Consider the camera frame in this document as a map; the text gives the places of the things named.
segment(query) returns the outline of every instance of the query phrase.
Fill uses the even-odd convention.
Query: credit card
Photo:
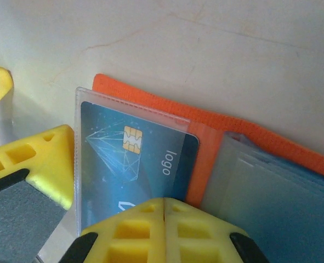
[[[82,229],[151,198],[183,201],[198,146],[194,135],[82,102]]]

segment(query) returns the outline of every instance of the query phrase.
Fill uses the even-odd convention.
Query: geometric diamond graphic
[[[123,148],[124,134],[126,131],[110,130],[111,127],[100,129],[87,136],[86,140],[108,167],[111,176],[121,180],[123,183],[137,180],[141,156],[138,153],[141,151],[142,132],[130,128],[130,131],[135,131],[127,133],[126,141],[130,141],[129,145],[133,144],[133,147],[129,146],[130,148],[128,147],[128,150],[126,150],[126,148]]]

